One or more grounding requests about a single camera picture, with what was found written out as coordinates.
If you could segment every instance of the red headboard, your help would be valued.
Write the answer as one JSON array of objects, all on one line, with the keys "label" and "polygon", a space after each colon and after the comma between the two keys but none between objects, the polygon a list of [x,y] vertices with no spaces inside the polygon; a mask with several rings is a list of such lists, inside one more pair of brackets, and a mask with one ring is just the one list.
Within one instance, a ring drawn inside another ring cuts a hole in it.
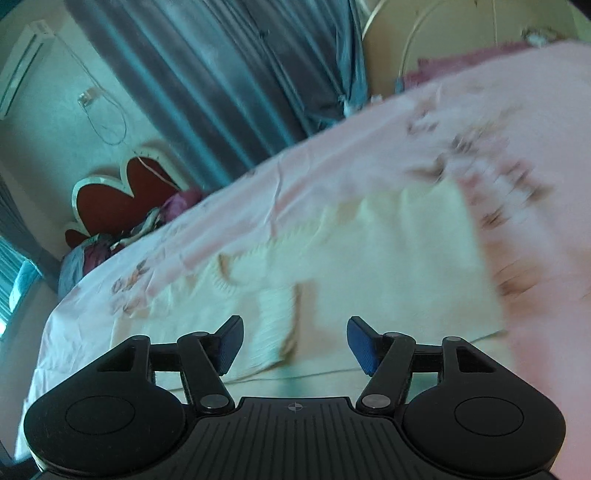
[{"label": "red headboard", "polygon": [[98,233],[119,235],[136,227],[152,208],[186,188],[176,177],[141,153],[122,163],[121,179],[96,175],[79,181],[72,192],[77,221],[66,230],[67,244],[74,248]]}]

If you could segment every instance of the bed sheet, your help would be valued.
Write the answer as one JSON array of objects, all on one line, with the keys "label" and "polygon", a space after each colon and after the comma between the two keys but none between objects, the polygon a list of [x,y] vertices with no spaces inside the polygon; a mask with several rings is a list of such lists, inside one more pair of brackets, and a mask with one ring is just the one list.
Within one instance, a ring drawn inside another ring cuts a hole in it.
[{"label": "bed sheet", "polygon": [[[484,350],[506,348],[498,356],[561,408],[568,432],[554,472],[587,478],[589,125],[591,46],[578,43],[493,60],[364,110],[261,164],[85,277],[47,322],[24,410],[107,351],[118,313],[147,304],[212,255],[268,241],[327,204],[452,176],[481,227],[505,305],[506,336]],[[266,386],[255,379],[230,391],[355,398],[366,380],[359,371],[338,372]],[[25,452],[21,435],[17,455]]]}]

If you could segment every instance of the crosshair symbol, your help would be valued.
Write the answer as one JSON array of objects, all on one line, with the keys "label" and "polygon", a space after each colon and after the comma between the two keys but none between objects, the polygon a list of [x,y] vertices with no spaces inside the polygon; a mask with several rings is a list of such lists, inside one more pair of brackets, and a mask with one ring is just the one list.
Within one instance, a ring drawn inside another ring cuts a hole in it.
[{"label": "crosshair symbol", "polygon": [[289,408],[292,412],[300,411],[302,408],[305,408],[301,403],[293,402],[290,403],[287,408]]}]

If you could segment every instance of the curtain fold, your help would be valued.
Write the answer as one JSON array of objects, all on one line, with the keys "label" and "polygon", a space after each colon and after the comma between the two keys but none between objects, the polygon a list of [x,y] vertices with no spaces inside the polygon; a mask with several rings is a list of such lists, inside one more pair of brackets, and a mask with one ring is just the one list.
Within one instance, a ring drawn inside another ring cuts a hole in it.
[{"label": "curtain fold", "polygon": [[60,261],[45,250],[29,231],[8,186],[0,178],[0,236],[39,270],[47,284],[57,292]]},{"label": "curtain fold", "polygon": [[355,0],[66,0],[193,181],[223,187],[368,97]]}]

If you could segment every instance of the white air conditioner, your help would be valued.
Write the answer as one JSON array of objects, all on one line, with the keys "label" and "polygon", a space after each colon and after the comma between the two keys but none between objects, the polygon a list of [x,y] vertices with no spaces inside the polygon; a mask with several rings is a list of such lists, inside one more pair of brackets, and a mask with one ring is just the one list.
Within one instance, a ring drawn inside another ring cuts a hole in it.
[{"label": "white air conditioner", "polygon": [[0,120],[6,118],[18,88],[43,45],[53,38],[53,32],[43,20],[23,29],[0,73]]}]

